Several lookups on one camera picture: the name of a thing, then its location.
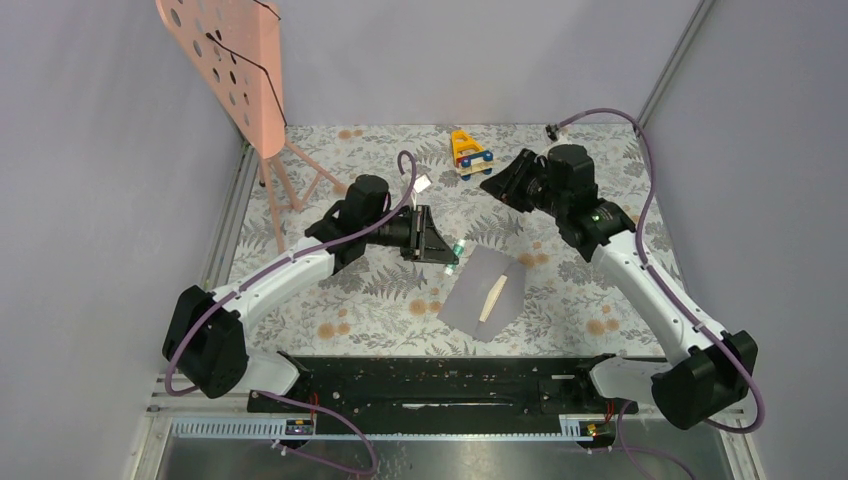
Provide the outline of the green white glue stick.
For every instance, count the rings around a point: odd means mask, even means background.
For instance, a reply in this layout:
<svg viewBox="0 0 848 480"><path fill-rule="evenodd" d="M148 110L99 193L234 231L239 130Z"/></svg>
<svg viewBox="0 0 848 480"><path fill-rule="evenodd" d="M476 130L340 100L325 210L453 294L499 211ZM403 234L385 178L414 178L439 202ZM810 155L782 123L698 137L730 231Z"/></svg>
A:
<svg viewBox="0 0 848 480"><path fill-rule="evenodd" d="M452 253L454 255L453 262L447 265L444 269L444 274L447 276L451 276L457 270L459 266L459 262L462 259L463 253L465 251L466 240L459 239L452 247Z"/></svg>

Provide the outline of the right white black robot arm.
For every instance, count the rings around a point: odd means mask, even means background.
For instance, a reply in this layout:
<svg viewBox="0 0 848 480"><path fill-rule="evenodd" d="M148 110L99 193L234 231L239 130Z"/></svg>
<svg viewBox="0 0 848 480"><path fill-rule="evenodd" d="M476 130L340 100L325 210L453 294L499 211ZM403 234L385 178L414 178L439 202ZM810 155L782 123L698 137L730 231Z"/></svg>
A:
<svg viewBox="0 0 848 480"><path fill-rule="evenodd" d="M612 399L630 400L688 430L752 392L754 339L729 333L655 264L632 219L600 196L584 147L559 144L543 155L524 149L480 187L518 212L550 215L565 243L618 288L664 352L662 363L612 354L584 363L573 386L579 407L597 412Z"/></svg>

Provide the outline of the grey lavender envelope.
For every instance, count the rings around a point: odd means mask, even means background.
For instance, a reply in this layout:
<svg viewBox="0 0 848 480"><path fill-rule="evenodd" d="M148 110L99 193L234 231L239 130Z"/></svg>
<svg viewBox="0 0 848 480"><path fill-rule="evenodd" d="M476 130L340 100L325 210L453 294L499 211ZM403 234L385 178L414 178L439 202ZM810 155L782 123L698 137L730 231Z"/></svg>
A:
<svg viewBox="0 0 848 480"><path fill-rule="evenodd" d="M487 293L501 276L508 281L485 323L478 321ZM527 268L517 259L485 246L474 248L442 304L437 318L481 342L492 341L524 311Z"/></svg>

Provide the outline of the beige lined letter paper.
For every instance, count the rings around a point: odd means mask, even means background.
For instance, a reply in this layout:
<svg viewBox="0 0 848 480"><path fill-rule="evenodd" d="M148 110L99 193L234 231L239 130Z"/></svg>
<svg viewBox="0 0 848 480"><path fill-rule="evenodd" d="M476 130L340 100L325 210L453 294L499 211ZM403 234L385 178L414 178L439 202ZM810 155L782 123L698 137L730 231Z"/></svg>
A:
<svg viewBox="0 0 848 480"><path fill-rule="evenodd" d="M508 277L506 275L501 275L490 288L479 314L478 321L480 323L485 323L490 317L507 281Z"/></svg>

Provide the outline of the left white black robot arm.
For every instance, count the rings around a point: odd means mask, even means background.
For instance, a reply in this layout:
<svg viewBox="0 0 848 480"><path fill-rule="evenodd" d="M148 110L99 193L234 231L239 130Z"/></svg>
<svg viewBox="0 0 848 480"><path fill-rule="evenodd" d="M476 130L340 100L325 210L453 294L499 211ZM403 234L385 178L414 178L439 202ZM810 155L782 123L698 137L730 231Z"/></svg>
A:
<svg viewBox="0 0 848 480"><path fill-rule="evenodd" d="M310 385L283 353L248 347L250 333L294 295L330 278L367 246L397 248L410 262L449 265L453 248L426 205L392 206L387 182L361 175L294 247L248 275L212 291L197 285L178 297L162 347L169 374L180 371L189 392L219 398L232 390L267 391L288 411L309 401Z"/></svg>

